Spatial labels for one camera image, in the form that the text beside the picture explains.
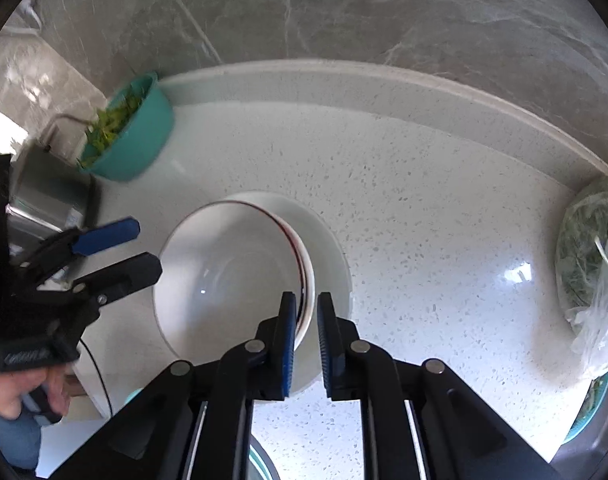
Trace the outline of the grey sleeved left forearm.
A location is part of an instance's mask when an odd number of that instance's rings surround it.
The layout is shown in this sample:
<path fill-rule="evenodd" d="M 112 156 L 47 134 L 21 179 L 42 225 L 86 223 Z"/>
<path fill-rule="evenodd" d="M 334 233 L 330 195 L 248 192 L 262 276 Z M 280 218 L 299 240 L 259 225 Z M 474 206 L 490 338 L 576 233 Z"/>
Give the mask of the grey sleeved left forearm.
<path fill-rule="evenodd" d="M 14 419 L 0 415 L 0 451 L 14 468 L 35 472 L 40 456 L 41 427 L 23 403 L 19 406 L 19 415 Z"/>

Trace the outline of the person's left hand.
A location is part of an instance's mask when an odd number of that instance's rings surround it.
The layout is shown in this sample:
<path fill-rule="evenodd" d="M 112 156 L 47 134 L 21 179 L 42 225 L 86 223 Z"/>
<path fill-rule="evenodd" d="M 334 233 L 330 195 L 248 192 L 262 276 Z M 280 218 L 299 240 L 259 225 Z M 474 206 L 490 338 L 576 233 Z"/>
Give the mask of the person's left hand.
<path fill-rule="evenodd" d="M 66 372 L 67 366 L 62 365 L 0 373 L 0 415 L 16 419 L 22 411 L 22 396 L 45 385 L 50 408 L 55 414 L 65 416 L 70 403 L 65 385 Z"/>

